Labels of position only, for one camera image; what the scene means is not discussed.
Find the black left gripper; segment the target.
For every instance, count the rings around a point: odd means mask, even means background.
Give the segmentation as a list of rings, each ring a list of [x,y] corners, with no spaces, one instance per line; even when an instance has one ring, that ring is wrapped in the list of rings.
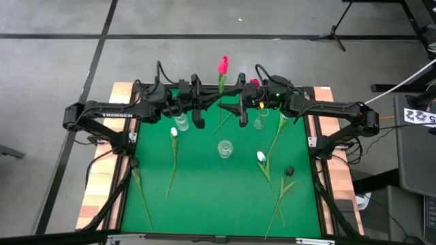
[[[183,113],[191,112],[193,124],[198,129],[205,128],[202,110],[207,110],[211,104],[220,98],[217,86],[202,87],[202,83],[196,74],[191,76],[191,83],[184,80],[178,82],[178,100]]]

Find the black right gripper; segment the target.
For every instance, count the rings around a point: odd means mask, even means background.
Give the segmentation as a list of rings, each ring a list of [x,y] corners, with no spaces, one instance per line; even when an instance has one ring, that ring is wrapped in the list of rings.
[[[248,113],[247,108],[260,109],[260,102],[264,103],[264,108],[266,108],[266,85],[263,80],[259,80],[260,87],[255,84],[244,83],[242,92],[240,93],[239,105],[229,104],[229,103],[219,103],[218,106],[221,109],[227,110],[231,114],[240,115],[239,116],[239,126],[245,127],[248,123]],[[223,89],[224,95],[237,95],[240,89],[237,85],[225,86]]]

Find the white artificial tulip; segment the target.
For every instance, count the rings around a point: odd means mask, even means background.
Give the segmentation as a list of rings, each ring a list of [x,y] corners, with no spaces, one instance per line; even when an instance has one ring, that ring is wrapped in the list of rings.
[[[284,114],[280,113],[279,114],[279,124],[277,127],[277,132],[275,134],[274,140],[272,141],[270,148],[268,150],[268,153],[266,155],[266,158],[268,159],[271,152],[273,151],[273,148],[275,147],[275,144],[277,142],[277,139],[282,131],[282,129],[284,128],[284,126],[286,126],[287,122],[289,121],[289,118],[287,116],[285,116]]]
[[[169,194],[170,194],[170,189],[171,189],[172,182],[173,182],[173,179],[174,179],[174,173],[175,173],[175,170],[176,170],[176,163],[177,163],[178,131],[177,131],[177,129],[175,127],[172,127],[171,130],[170,130],[170,138],[171,138],[171,142],[172,142],[173,167],[172,167],[172,171],[171,171],[171,175],[170,175],[168,189],[166,191],[166,197],[168,197]]]
[[[276,202],[276,205],[277,205],[277,208],[278,208],[278,211],[279,211],[279,214],[280,214],[283,226],[285,226],[285,221],[284,221],[284,218],[283,218],[283,214],[282,214],[282,212],[280,210],[280,207],[278,206],[279,199],[275,195],[275,191],[273,189],[273,184],[272,184],[271,179],[270,179],[269,160],[266,158],[266,156],[264,155],[264,153],[262,151],[257,151],[256,152],[256,157],[258,159],[258,166],[261,169],[262,173],[264,174],[265,178],[267,179],[267,181],[268,181],[268,183],[270,185],[270,189],[271,189],[273,197],[275,199],[275,202]]]

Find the smooth glass carafe vase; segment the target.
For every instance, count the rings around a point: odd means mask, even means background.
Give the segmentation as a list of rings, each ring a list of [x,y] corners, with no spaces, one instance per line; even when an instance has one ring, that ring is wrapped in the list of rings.
[[[253,126],[257,130],[262,130],[265,125],[265,119],[269,115],[269,110],[266,108],[257,110],[258,116],[253,122]]]

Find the ribbed glass bottle vase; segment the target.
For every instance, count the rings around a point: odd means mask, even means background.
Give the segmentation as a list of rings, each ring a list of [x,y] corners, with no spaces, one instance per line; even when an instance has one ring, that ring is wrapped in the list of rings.
[[[179,116],[174,117],[177,129],[179,131],[186,131],[189,128],[189,120],[186,114],[182,113]]]

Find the diamond-cut glass vase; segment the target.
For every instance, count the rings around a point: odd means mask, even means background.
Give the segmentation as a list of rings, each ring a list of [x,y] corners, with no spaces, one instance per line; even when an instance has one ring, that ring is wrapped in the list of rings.
[[[217,149],[218,149],[219,156],[222,159],[227,159],[232,155],[234,147],[232,142],[228,140],[222,140],[218,143]]]

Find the black tripod stand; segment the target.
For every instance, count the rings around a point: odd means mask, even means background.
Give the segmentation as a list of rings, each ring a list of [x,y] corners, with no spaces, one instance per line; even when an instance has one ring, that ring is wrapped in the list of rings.
[[[342,44],[342,42],[339,39],[339,37],[336,34],[336,32],[337,32],[337,29],[338,29],[339,25],[342,23],[345,15],[348,13],[350,7],[354,3],[354,0],[344,0],[344,1],[348,2],[348,5],[345,8],[344,12],[342,13],[341,17],[339,18],[338,22],[336,24],[332,25],[330,32],[322,34],[322,35],[318,35],[318,36],[314,37],[313,39],[311,39],[311,41],[318,41],[318,40],[322,40],[322,39],[333,39],[333,40],[335,40],[338,43],[340,49],[343,52],[346,51],[345,46]]]

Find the black desk foot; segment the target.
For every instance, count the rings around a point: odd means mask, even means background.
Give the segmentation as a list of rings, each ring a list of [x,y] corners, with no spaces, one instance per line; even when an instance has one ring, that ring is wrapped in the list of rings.
[[[436,81],[436,65],[431,65],[424,71],[420,71],[417,75],[412,76],[409,82],[400,85],[393,90],[395,93],[423,93],[429,84]],[[372,84],[373,92],[386,92],[394,88],[395,84]]]

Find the white object on floor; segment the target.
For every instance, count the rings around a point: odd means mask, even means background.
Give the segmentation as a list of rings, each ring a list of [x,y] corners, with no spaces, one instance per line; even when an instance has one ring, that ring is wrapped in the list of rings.
[[[371,200],[371,193],[363,193],[355,195],[356,203],[359,210],[364,210]]]

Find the white printed marker tag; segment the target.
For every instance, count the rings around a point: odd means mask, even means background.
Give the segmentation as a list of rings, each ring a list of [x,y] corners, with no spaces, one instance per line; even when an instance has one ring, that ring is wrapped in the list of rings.
[[[436,127],[436,114],[405,108],[404,121],[411,124]]]

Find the dark grey desk top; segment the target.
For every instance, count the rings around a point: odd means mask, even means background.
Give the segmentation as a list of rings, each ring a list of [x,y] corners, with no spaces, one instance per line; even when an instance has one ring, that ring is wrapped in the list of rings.
[[[408,191],[436,197],[436,127],[405,122],[405,108],[413,109],[407,98],[394,97],[400,185]]]

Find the grey furniture leg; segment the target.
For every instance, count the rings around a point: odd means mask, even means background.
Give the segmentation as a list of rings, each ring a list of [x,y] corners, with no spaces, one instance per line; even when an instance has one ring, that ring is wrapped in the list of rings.
[[[7,146],[3,146],[0,144],[0,155],[1,156],[15,157],[16,159],[23,159],[25,156],[25,153],[20,152],[18,150],[14,150],[12,148],[9,148]]]

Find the dark grey cabinet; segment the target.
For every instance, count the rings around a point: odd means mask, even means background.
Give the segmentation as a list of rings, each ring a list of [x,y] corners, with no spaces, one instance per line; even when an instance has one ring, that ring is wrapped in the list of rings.
[[[424,239],[423,197],[395,186],[386,187],[388,239],[413,245],[429,245]]]

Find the black gantry beam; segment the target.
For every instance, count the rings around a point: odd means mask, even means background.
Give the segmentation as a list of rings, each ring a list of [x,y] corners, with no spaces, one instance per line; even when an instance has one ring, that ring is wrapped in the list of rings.
[[[0,245],[89,245],[105,242],[109,235],[118,235],[117,229],[99,231],[75,231],[0,238]]]

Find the black keyboard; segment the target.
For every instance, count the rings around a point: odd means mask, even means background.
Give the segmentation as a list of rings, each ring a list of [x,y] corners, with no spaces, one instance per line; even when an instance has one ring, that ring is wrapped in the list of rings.
[[[424,197],[424,238],[436,245],[436,198]]]

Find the black diagonal frame strut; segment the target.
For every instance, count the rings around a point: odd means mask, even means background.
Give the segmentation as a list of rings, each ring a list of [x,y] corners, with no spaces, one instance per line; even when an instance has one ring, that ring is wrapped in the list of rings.
[[[354,212],[353,203],[349,199],[334,199],[324,188],[318,173],[315,173],[314,185],[317,192],[326,202],[332,217],[338,223],[344,236],[358,237],[360,236],[357,219]]]
[[[111,211],[118,196],[126,189],[130,176],[131,176],[131,165],[128,165],[121,181],[119,182],[118,186],[115,188],[113,194],[109,196],[108,200],[105,202],[105,204],[103,205],[101,210],[97,213],[97,215],[93,217],[91,222],[81,229],[82,231],[94,231],[97,229],[99,224],[105,219],[107,213]]]

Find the silver metal bracket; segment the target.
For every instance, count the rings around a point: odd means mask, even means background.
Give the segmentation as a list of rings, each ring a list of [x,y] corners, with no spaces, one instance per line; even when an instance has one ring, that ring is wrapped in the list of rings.
[[[146,235],[143,233],[109,235],[106,239],[106,245],[117,245],[119,242],[144,240],[145,238]]]
[[[321,240],[309,238],[296,238],[296,244],[303,245],[336,245],[334,240]]]

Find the black desk frame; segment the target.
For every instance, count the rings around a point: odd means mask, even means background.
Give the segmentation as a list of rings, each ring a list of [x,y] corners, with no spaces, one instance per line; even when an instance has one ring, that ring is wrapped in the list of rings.
[[[349,3],[399,3],[407,16],[408,21],[417,40],[422,44],[424,51],[427,53],[428,58],[436,58],[436,0],[412,0],[419,1],[424,7],[425,12],[431,19],[428,24],[420,26],[417,18],[412,14],[407,0],[342,0],[342,2]]]

